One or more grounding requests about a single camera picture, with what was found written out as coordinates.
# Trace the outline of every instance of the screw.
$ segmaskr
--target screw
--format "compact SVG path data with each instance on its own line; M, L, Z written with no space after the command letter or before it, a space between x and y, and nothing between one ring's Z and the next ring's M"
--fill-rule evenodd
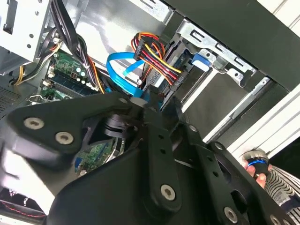
M31 130L38 130L44 126L44 122L40 118L29 117L24 120L24 125Z
M283 222L284 222L285 225L291 225L291 224L290 224L287 220L285 220L285 219L283 220Z
M149 109L151 109L154 112L157 112L157 110L154 107L150 107Z
M74 141L74 137L70 133L62 131L55 135L55 140L59 144L70 144Z
M161 194L166 200L173 201L176 197L174 189L167 184L163 184L160 188Z
M196 129L194 126L189 125L189 128L190 128L192 131L197 132L197 129Z
M236 216L235 212L229 208L229 207L225 207L224 208L224 213L225 216L234 224L236 224L238 222L238 217Z
M219 143L216 142L215 146L216 146L217 149L223 150L222 146Z
M274 225L280 225L280 221L273 215L270 215L270 219L272 220Z
M127 104L127 103L128 103L126 99L119 98L119 100L120 100L121 102L125 103L125 104Z

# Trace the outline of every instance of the striped sleeve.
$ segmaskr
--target striped sleeve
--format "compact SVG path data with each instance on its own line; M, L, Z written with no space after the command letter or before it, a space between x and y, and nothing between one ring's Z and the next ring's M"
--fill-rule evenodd
M295 224L300 225L300 180L273 166L265 190Z

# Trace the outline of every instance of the finger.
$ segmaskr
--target finger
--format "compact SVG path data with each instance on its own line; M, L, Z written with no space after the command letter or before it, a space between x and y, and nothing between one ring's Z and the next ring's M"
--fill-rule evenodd
M255 167L254 166L249 166L247 168L247 172L250 174L251 177L254 177L254 174L255 174Z
M242 164L242 166L244 167L244 169L246 170L247 167L248 167L248 162L247 162L246 160L243 160L243 161L241 162L241 164Z
M264 175L263 173L261 173L258 178L256 179L256 182L262 187L264 188L264 186L266 185L266 175Z

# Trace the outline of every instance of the motherboard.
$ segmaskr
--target motherboard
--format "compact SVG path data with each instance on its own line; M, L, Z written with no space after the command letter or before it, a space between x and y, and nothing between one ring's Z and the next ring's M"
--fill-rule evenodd
M29 101L31 104L40 104L83 98L98 93L98 90L90 85L86 69L71 55L58 51L50 59L49 68L37 94L31 96ZM79 152L75 161L77 174L84 175L107 162L113 154L114 143L115 140L112 139Z

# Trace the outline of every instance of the hand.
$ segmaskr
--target hand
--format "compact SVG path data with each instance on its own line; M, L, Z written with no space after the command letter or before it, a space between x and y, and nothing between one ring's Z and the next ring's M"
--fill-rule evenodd
M255 167L253 165L248 166L248 162L247 161L242 161L242 166L245 168L245 170L247 170L247 172L250 174L251 177L254 177L255 174ZM263 173L261 173L257 179L256 182L262 187L264 188L264 186L266 185L266 175L264 175Z

